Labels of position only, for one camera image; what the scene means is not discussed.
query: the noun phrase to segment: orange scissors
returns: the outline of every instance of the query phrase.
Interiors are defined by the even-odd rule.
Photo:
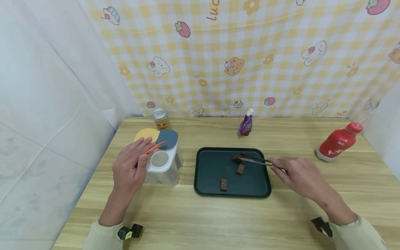
[[[144,154],[151,154],[152,152],[154,152],[154,150],[156,150],[157,148],[161,147],[161,145],[166,142],[166,141],[162,141],[159,144],[156,144],[154,147],[152,147],[151,149],[149,149],[146,153]]]

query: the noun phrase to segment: sleeve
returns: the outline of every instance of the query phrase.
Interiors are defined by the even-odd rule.
[[[83,243],[83,250],[120,250],[123,240],[118,237],[122,223],[115,226],[102,226],[95,220],[90,227],[88,236]]]
[[[357,215],[357,220],[348,225],[338,226],[329,222],[337,250],[388,250],[374,227]]]

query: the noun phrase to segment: yellow lid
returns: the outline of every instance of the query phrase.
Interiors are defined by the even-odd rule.
[[[136,134],[133,141],[134,142],[137,141],[140,137],[146,139],[150,136],[152,138],[151,142],[156,142],[156,140],[158,139],[158,135],[159,135],[158,130],[155,130],[153,128],[144,128]]]

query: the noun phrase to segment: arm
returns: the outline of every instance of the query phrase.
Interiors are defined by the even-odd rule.
[[[118,231],[133,195],[144,183],[148,156],[144,153],[154,146],[151,138],[126,146],[112,165],[114,188],[98,220],[95,220],[83,244],[83,250],[122,249]]]
[[[340,194],[326,182],[312,161],[299,157],[269,158],[269,160],[273,163],[271,170],[289,188],[313,200],[325,211],[336,249],[388,249],[374,227],[346,205]]]

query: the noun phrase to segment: purple bottle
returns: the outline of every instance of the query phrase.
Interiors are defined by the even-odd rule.
[[[240,123],[238,128],[238,133],[242,136],[248,136],[251,132],[253,126],[253,114],[254,109],[249,109],[244,117],[243,121]]]

